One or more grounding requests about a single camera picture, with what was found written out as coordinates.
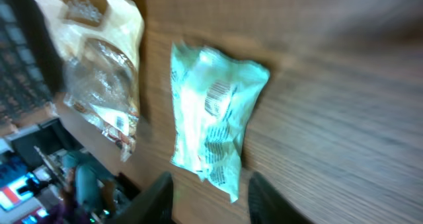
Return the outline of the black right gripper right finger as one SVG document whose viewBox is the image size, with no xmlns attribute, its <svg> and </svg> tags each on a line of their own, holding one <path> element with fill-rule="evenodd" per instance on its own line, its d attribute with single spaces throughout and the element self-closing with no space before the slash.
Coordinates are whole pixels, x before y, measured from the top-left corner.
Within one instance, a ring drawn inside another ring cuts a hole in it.
<svg viewBox="0 0 423 224">
<path fill-rule="evenodd" d="M 249 180 L 248 206 L 251 224 L 312 224 L 259 172 Z"/>
</svg>

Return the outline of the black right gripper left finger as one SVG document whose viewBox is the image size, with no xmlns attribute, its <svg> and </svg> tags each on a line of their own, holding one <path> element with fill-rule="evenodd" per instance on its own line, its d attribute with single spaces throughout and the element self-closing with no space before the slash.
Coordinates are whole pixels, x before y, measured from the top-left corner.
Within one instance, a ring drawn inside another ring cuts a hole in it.
<svg viewBox="0 0 423 224">
<path fill-rule="evenodd" d="M 129 206 L 116 217 L 113 224 L 174 224 L 174 182 L 170 172 L 164 172 L 146 189 L 138 194 Z"/>
</svg>

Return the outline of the teal snack packet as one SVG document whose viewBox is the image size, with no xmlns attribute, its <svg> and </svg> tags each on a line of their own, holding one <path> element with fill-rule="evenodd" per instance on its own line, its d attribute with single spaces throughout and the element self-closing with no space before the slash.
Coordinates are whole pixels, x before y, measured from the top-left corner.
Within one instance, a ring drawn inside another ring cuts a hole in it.
<svg viewBox="0 0 423 224">
<path fill-rule="evenodd" d="M 171 163 L 239 198 L 247 124 L 270 72 L 217 49 L 173 44 L 171 90 L 175 145 Z"/>
</svg>

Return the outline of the beige nut snack bag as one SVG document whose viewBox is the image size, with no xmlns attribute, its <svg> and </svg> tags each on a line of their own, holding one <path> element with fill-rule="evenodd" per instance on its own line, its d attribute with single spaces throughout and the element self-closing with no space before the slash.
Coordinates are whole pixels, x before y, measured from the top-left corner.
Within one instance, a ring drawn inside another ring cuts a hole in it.
<svg viewBox="0 0 423 224">
<path fill-rule="evenodd" d="M 64 103 L 120 149 L 135 151 L 144 21 L 131 0 L 35 0 L 63 61 Z"/>
</svg>

